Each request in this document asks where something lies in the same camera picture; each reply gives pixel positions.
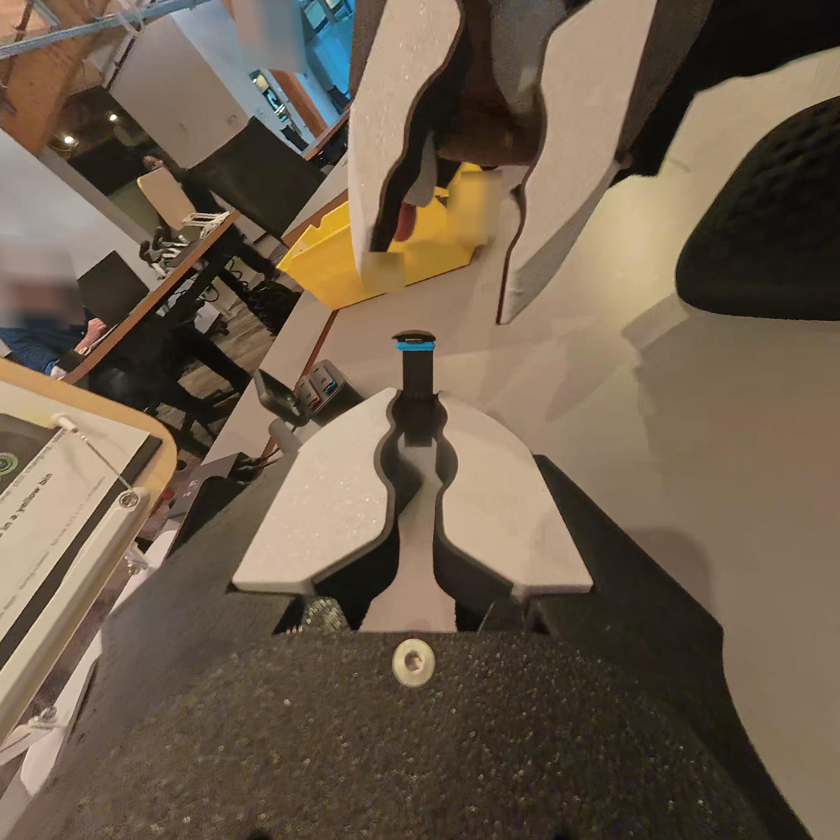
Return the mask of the white instruction sheet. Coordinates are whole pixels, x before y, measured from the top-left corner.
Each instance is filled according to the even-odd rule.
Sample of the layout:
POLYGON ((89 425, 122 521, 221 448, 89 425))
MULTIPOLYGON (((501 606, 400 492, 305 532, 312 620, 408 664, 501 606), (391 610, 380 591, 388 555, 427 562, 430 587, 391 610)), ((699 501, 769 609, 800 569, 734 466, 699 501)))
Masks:
POLYGON ((2 639, 60 557, 76 552, 115 498, 161 446, 158 437, 110 421, 76 420, 107 464, 63 427, 1 419, 2 639))

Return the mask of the black quilted pad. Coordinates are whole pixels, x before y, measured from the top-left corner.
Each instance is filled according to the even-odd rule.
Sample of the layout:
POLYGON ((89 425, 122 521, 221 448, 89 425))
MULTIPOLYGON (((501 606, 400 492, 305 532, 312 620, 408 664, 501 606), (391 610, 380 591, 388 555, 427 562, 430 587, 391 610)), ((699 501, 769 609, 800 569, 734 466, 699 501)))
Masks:
POLYGON ((744 157, 688 237, 675 290, 723 316, 839 320, 839 97, 744 157))

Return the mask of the white chair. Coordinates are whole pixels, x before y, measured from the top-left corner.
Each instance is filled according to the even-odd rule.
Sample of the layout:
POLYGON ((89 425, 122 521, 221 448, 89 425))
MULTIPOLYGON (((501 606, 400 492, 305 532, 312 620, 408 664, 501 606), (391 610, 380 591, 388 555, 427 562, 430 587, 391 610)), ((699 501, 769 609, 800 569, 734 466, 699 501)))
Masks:
POLYGON ((136 183, 169 228, 183 230, 193 225, 194 205, 169 169, 162 166, 147 172, 136 183))

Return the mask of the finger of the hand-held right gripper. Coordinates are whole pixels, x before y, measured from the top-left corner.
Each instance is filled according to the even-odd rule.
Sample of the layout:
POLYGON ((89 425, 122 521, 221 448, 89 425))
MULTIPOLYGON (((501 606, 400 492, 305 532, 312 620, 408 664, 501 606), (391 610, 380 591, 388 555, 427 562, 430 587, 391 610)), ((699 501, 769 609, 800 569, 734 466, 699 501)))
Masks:
POLYGON ((511 323, 557 275, 618 171, 618 145, 656 6, 589 2, 545 43, 541 142, 521 183, 499 324, 511 323))
POLYGON ((438 79, 463 36, 461 2, 373 3, 355 22, 367 48, 350 106, 349 208, 353 255, 383 253, 402 204, 428 203, 436 182, 434 132, 450 110, 438 79))

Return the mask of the black computer monitor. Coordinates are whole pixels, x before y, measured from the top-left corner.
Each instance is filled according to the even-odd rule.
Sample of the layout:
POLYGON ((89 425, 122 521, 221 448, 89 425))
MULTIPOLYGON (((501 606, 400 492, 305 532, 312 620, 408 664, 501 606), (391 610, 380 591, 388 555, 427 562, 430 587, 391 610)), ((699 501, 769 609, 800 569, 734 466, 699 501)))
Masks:
POLYGON ((108 328, 118 326, 151 293, 117 251, 84 272, 77 284, 86 312, 108 328))

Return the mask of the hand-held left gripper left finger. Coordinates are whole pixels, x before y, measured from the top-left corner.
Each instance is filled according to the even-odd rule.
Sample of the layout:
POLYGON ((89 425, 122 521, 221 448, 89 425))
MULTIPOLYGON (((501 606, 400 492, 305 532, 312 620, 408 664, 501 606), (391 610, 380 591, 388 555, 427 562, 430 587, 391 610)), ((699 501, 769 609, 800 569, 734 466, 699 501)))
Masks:
POLYGON ((242 592, 318 595, 366 617, 398 569, 401 435, 384 389, 290 457, 274 500, 233 574, 242 592))

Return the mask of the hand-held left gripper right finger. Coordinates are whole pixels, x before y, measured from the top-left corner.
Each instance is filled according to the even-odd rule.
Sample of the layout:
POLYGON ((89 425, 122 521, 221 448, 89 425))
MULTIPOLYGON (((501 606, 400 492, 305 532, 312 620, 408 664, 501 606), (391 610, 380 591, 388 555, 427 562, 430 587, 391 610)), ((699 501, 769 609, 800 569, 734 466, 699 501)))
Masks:
POLYGON ((437 394, 434 576, 469 613, 588 593, 593 579, 531 450, 450 392, 437 394))

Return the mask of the wooden sign board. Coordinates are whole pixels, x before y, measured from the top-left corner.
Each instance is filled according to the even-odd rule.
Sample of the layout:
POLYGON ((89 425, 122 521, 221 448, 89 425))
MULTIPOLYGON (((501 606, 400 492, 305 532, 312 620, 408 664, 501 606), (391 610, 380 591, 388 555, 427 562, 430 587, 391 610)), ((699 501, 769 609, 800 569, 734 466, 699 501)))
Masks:
MULTIPOLYGON (((163 489, 175 473, 177 447, 164 426, 148 415, 90 394, 63 381, 50 380, 42 374, 34 373, 6 360, 2 360, 1 376, 2 415, 8 414, 47 427, 63 427, 75 434, 104 464, 108 463, 105 456, 94 448, 92 442, 81 433, 75 424, 76 420, 80 419, 83 423, 91 424, 94 420, 110 421, 113 424, 135 427, 161 440, 160 448, 143 468, 139 477, 132 485, 126 486, 126 490, 130 490, 132 487, 143 487, 151 493, 150 504, 140 522, 141 527, 150 516, 154 504, 160 499, 163 489)), ((131 549, 140 527, 105 584, 123 561, 126 552, 131 549)))

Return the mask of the yellow plastic bin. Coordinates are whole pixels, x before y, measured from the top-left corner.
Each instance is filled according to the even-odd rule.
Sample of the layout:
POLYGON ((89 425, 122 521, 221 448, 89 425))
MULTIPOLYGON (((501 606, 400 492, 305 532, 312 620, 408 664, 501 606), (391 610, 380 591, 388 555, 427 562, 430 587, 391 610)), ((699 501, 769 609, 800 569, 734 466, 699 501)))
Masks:
POLYGON ((466 267, 496 236, 501 169, 464 163, 447 186, 427 192, 422 206, 409 195, 396 216, 384 254, 364 256, 358 269, 350 205, 343 203, 309 226, 280 269, 331 310, 348 308, 466 267))

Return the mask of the black office chair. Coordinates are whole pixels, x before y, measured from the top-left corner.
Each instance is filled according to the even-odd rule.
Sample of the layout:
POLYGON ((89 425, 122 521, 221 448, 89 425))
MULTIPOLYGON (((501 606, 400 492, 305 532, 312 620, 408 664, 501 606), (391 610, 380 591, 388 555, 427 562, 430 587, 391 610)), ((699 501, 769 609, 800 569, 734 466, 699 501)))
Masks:
POLYGON ((256 117, 188 173, 278 240, 326 177, 256 117))

